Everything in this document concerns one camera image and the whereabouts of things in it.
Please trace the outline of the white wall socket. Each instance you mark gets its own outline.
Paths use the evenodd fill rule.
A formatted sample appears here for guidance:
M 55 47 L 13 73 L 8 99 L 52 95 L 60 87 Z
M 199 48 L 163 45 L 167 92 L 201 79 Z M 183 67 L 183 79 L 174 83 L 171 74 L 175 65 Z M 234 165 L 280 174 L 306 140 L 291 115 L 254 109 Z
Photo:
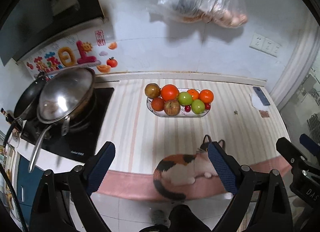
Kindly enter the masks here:
M 274 57 L 278 57 L 282 48 L 279 43 L 256 32 L 253 33 L 249 47 Z

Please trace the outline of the dark blue smartphone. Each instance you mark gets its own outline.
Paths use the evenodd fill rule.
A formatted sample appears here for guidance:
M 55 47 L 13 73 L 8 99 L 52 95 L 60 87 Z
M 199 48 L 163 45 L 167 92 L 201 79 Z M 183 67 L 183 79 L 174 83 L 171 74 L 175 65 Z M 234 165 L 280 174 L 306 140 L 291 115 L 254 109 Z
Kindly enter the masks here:
M 258 98 L 260 99 L 261 103 L 264 106 L 270 105 L 270 102 L 268 101 L 266 95 L 264 94 L 264 92 L 262 91 L 262 89 L 260 87 L 254 86 L 253 90 L 255 91 L 256 95 L 258 96 Z

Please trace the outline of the floral oval plate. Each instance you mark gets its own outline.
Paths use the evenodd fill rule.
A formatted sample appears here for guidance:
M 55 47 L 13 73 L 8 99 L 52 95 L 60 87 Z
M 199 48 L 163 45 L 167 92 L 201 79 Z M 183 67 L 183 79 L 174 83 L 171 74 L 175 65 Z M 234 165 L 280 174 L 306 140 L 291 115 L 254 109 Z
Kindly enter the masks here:
M 147 108 L 159 117 L 203 117 L 210 111 L 214 100 L 211 90 L 178 88 L 174 84 L 160 87 L 150 83 L 144 92 Z

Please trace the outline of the white paper tissue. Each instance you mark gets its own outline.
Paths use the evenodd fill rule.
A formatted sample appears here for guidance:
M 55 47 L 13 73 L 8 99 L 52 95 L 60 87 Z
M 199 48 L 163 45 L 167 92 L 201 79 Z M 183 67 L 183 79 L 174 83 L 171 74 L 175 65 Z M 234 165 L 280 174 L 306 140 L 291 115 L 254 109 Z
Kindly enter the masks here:
M 251 97 L 251 104 L 254 108 L 262 111 L 269 110 L 269 106 L 264 106 L 261 100 L 259 99 L 259 97 L 255 93 L 252 93 L 250 97 Z

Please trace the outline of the black frying pan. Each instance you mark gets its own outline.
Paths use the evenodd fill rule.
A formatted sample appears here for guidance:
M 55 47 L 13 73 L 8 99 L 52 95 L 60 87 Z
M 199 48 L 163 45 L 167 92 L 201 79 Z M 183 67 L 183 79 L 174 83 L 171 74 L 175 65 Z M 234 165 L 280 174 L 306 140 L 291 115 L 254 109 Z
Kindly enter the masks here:
M 37 105 L 39 103 L 40 94 L 47 83 L 46 73 L 41 71 L 35 81 L 22 93 L 16 103 L 12 117 L 6 116 L 10 123 L 10 127 L 5 135 L 3 146 L 6 147 L 9 143 L 10 135 L 16 130 L 21 133 L 23 129 L 23 121 L 33 120 L 36 117 Z

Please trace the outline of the colourful wall sticker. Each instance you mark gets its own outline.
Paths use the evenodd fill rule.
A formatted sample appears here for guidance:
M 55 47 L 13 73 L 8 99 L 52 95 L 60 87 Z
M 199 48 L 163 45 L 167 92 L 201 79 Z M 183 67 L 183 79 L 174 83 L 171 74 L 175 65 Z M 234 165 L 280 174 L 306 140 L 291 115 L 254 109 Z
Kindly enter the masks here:
M 67 68 L 91 68 L 96 75 L 118 66 L 118 43 L 106 29 L 89 28 L 54 41 L 23 62 L 32 77 L 44 72 L 53 77 Z

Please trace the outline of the red brown apple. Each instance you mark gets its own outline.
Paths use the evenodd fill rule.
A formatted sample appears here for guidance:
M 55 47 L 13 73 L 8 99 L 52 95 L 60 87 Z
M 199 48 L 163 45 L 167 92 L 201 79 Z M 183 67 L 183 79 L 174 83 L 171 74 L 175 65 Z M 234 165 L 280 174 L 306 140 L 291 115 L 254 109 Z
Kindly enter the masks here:
M 168 100 L 164 104 L 164 111 L 168 116 L 176 116 L 179 114 L 180 110 L 181 110 L 180 103 L 175 99 Z

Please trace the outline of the red cherry tomato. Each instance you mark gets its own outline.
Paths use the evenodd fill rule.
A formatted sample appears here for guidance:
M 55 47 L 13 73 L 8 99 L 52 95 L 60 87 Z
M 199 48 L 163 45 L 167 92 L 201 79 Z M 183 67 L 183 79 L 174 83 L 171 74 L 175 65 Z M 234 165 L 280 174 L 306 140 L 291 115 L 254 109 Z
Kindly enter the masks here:
M 190 112 L 191 111 L 191 106 L 190 105 L 185 106 L 184 110 L 187 113 Z
M 210 110 L 211 109 L 211 104 L 210 103 L 206 103 L 205 104 L 205 109 L 206 110 Z

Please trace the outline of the calico cat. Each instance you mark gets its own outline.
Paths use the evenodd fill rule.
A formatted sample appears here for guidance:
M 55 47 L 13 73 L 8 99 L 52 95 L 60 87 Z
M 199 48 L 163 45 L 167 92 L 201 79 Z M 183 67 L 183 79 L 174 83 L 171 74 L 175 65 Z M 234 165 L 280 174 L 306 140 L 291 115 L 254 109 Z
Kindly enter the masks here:
M 173 192 L 165 187 L 165 183 L 172 186 L 193 185 L 199 177 L 207 179 L 217 176 L 213 164 L 208 157 L 208 146 L 212 138 L 206 134 L 201 146 L 194 155 L 177 154 L 163 158 L 153 172 L 153 185 L 157 192 L 167 199 L 183 201 L 186 195 Z

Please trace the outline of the brown round pear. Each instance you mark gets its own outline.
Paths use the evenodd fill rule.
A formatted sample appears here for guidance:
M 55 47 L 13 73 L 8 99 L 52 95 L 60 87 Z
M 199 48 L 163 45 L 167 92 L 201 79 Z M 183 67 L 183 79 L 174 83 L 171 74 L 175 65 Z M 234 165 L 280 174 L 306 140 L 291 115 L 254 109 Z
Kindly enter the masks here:
M 145 95 L 150 99 L 154 99 L 161 95 L 161 89 L 156 83 L 149 83 L 144 89 Z

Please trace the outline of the steel wok lid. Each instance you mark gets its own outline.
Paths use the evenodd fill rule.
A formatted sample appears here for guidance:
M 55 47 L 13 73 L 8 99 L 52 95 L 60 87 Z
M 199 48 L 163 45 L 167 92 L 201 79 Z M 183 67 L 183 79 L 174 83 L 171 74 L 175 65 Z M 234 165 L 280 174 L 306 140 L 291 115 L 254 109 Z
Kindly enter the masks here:
M 58 73 L 40 94 L 38 120 L 55 124 L 75 118 L 91 99 L 94 82 L 95 72 L 90 68 L 71 68 Z

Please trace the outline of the green apple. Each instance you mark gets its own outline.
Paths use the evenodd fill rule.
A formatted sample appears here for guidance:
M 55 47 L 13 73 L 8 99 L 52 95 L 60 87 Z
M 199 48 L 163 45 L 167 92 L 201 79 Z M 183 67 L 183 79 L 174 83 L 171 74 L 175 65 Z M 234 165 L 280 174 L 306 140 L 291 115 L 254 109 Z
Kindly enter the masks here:
M 188 92 L 180 92 L 178 95 L 178 102 L 182 106 L 189 106 L 193 103 L 193 98 Z
M 195 114 L 202 114 L 205 111 L 205 104 L 200 99 L 196 99 L 191 104 L 191 110 Z

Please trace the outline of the dark orange fruit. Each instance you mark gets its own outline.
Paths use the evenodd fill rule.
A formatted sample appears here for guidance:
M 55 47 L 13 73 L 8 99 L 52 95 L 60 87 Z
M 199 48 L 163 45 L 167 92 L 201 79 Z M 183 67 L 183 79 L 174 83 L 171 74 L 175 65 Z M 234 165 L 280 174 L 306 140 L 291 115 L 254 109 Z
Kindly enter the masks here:
M 161 112 L 164 109 L 164 104 L 165 101 L 162 98 L 156 97 L 152 100 L 151 107 L 154 111 Z

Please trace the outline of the black range hood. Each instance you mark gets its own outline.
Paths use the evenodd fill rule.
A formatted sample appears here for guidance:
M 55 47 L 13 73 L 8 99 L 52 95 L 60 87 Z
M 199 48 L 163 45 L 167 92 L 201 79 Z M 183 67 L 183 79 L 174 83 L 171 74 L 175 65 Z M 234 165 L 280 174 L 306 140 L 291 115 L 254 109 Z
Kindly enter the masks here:
M 1 62 L 103 22 L 99 0 L 1 0 Z

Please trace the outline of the large orange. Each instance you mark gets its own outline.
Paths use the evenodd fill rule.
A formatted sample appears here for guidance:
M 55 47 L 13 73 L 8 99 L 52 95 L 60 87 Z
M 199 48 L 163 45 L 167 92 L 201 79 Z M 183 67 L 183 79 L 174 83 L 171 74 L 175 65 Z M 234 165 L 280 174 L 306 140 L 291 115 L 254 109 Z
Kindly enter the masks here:
M 178 88 L 173 84 L 166 84 L 161 89 L 161 97 L 164 101 L 174 100 L 177 99 L 180 91 Z
M 199 93 L 199 99 L 203 103 L 212 103 L 213 100 L 214 100 L 214 94 L 213 94 L 213 92 L 211 90 L 203 89 Z

